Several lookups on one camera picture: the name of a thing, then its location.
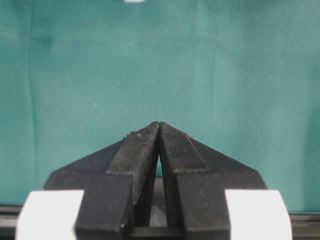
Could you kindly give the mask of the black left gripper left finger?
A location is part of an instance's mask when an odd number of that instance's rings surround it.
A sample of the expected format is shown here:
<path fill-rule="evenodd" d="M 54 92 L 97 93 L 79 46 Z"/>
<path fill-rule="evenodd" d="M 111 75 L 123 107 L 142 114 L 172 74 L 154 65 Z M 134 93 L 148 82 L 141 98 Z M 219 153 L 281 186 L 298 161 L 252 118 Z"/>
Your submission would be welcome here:
<path fill-rule="evenodd" d="M 79 240 L 120 240 L 127 226 L 150 223 L 158 161 L 158 122 L 53 171 L 45 190 L 83 190 Z"/>

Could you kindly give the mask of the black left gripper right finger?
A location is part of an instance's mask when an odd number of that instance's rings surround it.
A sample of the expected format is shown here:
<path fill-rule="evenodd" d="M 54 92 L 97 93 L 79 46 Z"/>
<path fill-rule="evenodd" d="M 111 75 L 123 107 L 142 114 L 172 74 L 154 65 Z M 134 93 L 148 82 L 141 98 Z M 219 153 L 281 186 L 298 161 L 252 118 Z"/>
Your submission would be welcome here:
<path fill-rule="evenodd" d="M 159 124 L 159 156 L 167 225 L 182 229 L 186 240 L 229 240 L 225 190 L 266 188 L 256 170 L 165 122 Z"/>

